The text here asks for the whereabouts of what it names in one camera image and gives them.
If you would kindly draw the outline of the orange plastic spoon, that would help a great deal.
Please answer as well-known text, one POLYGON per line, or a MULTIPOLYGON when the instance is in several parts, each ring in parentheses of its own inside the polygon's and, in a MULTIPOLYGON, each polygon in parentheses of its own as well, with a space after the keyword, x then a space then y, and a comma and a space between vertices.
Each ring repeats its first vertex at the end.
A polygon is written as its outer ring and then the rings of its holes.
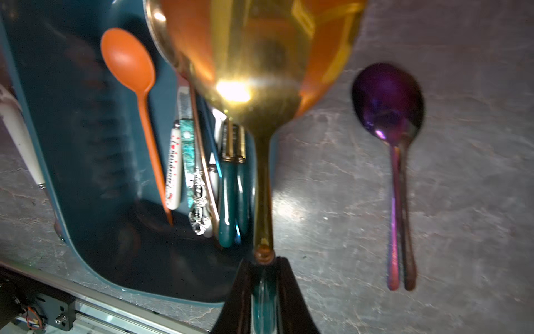
POLYGON ((172 213, 167 204, 165 204, 163 167, 148 111, 148 96, 156 82, 156 72, 152 58, 136 36, 121 28, 106 30, 102 35, 100 47, 104 62, 112 75, 123 86, 136 94, 139 118, 143 127, 154 179, 165 216, 168 223, 172 225, 172 213))

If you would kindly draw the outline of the patterned handle steel spoon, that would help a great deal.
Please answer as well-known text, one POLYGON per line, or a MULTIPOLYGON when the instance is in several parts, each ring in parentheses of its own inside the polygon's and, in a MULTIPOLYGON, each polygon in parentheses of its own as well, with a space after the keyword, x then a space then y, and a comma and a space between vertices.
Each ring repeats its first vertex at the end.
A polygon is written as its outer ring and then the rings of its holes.
POLYGON ((213 228, 207 209, 206 184, 196 159, 196 131, 193 120, 191 92, 187 85, 180 84, 177 89, 177 108, 182 142, 182 161, 187 186, 187 205, 189 223, 196 235, 212 237, 213 228))

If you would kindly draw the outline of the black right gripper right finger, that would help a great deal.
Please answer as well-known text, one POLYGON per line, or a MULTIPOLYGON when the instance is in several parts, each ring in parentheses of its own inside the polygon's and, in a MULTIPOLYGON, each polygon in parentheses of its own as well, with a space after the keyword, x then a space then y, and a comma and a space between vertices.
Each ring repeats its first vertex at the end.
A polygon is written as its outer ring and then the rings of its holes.
POLYGON ((305 303, 289 260, 277 258, 277 330, 287 334, 320 334, 305 303))

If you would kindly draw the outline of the white handled steel spoon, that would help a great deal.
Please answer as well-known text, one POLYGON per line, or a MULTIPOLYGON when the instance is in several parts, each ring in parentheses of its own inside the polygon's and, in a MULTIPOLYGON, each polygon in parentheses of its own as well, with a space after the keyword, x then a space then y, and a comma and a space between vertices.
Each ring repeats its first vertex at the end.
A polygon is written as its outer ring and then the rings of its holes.
POLYGON ((3 85, 1 85, 1 119, 34 182, 44 191, 47 198, 50 199, 44 174, 40 168, 33 142, 22 116, 21 106, 17 99, 3 85))

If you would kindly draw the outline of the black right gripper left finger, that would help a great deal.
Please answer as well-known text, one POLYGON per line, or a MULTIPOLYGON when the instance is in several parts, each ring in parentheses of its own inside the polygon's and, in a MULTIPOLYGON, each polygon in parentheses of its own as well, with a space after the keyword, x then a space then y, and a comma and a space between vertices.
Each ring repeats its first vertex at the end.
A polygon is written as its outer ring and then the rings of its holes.
POLYGON ((236 278, 211 334, 250 334, 253 275, 250 261, 241 261, 236 278))

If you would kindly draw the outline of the bronze copper spoon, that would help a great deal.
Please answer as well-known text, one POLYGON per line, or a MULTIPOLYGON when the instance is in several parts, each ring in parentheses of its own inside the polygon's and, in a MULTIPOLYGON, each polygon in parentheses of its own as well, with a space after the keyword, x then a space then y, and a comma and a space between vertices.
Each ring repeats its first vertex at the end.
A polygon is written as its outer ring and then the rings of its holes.
POLYGON ((209 165, 206 158, 204 144, 207 143, 203 138, 203 130, 201 127, 201 117, 199 106, 197 102, 197 93, 193 86, 191 89, 191 108, 193 115, 193 124, 195 132, 195 160, 196 172, 193 196, 193 213, 202 212, 199 218, 194 217, 194 223, 199 225, 199 228, 205 237, 215 237, 218 234, 219 214, 216 207, 216 199, 214 191, 211 186, 211 179, 209 177, 209 165))

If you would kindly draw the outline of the purple iridescent spoon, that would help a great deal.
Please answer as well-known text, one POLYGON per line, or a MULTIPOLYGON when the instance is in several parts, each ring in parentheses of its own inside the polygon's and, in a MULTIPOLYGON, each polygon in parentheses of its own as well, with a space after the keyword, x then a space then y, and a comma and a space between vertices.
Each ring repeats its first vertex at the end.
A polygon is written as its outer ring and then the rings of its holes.
POLYGON ((387 254, 387 286, 404 285, 401 246, 402 209, 399 148, 417 137, 424 120, 424 99, 415 78, 390 63, 375 63, 357 75, 352 87, 353 108, 363 128, 389 148, 392 169, 391 218, 387 254))

